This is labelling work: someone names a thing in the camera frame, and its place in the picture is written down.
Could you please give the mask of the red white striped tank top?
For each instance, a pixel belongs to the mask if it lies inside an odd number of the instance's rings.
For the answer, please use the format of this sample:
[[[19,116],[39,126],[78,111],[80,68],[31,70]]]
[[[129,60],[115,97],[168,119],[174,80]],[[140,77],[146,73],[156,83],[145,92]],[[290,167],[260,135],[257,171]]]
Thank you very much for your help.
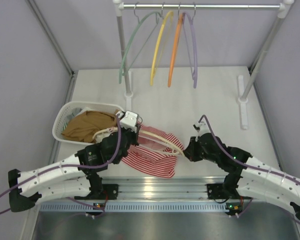
[[[181,141],[172,133],[159,130],[152,126],[141,125],[140,130],[148,131],[163,137],[164,139],[177,145],[184,150]],[[142,148],[140,145],[159,151],[171,153],[172,150],[168,147],[160,145],[156,142],[141,138],[138,136],[138,146],[132,145],[128,150],[127,157],[122,158],[122,161],[129,167],[154,177],[170,179],[175,175],[175,167],[177,164],[177,157],[181,155],[166,155],[160,154],[148,149]]]

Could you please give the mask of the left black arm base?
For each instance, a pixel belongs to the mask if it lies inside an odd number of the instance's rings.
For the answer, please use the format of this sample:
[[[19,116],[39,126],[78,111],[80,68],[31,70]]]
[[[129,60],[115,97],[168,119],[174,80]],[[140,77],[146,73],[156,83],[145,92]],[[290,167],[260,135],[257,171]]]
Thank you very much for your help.
[[[90,200],[116,200],[119,193],[118,184],[102,184],[94,188],[89,194]]]

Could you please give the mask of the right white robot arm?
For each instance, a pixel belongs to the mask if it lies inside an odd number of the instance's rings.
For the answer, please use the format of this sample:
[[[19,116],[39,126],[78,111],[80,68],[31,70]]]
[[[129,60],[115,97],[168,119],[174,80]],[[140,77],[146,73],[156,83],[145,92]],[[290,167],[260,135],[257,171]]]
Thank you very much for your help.
[[[300,221],[300,179],[277,170],[211,133],[190,138],[183,151],[191,162],[207,160],[227,173],[210,199],[258,199],[278,206]]]

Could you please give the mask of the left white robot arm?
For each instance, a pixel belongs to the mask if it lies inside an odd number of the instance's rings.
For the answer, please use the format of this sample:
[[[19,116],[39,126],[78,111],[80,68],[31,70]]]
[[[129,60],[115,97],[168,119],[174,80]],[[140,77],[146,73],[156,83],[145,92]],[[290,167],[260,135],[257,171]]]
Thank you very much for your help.
[[[130,146],[138,145],[138,137],[137,131],[121,128],[59,162],[31,171],[10,170],[10,210],[23,212],[55,199],[98,199],[104,193],[98,173],[127,157]]]

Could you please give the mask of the cream hanger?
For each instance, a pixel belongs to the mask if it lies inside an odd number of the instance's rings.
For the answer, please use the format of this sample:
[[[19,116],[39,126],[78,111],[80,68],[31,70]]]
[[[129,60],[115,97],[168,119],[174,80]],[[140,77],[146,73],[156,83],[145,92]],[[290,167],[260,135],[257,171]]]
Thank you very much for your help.
[[[95,140],[96,143],[100,143],[103,138],[108,137],[110,134],[117,132],[117,131],[118,131],[117,127],[106,128],[106,129],[97,131],[93,135],[92,139]],[[144,144],[140,144],[140,146],[144,149],[147,149],[147,150],[150,150],[150,151],[153,151],[156,153],[164,154],[164,155],[169,155],[169,156],[177,156],[177,155],[185,156],[183,150],[180,147],[178,147],[171,141],[168,141],[167,139],[165,139],[157,134],[154,134],[149,131],[145,131],[145,130],[141,129],[139,131],[139,137],[146,139],[146,140],[150,140],[152,142],[155,142],[155,143],[165,146],[167,148],[170,148],[172,150],[172,152],[168,153],[168,152],[164,152],[163,150],[153,149]]]

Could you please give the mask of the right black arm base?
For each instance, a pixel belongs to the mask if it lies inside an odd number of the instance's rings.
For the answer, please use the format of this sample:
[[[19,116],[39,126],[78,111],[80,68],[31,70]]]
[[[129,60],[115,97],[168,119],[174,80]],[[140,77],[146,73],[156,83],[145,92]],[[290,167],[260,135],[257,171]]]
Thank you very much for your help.
[[[223,203],[228,200],[250,200],[248,196],[241,196],[234,186],[226,186],[224,183],[209,183],[206,185],[209,200]]]

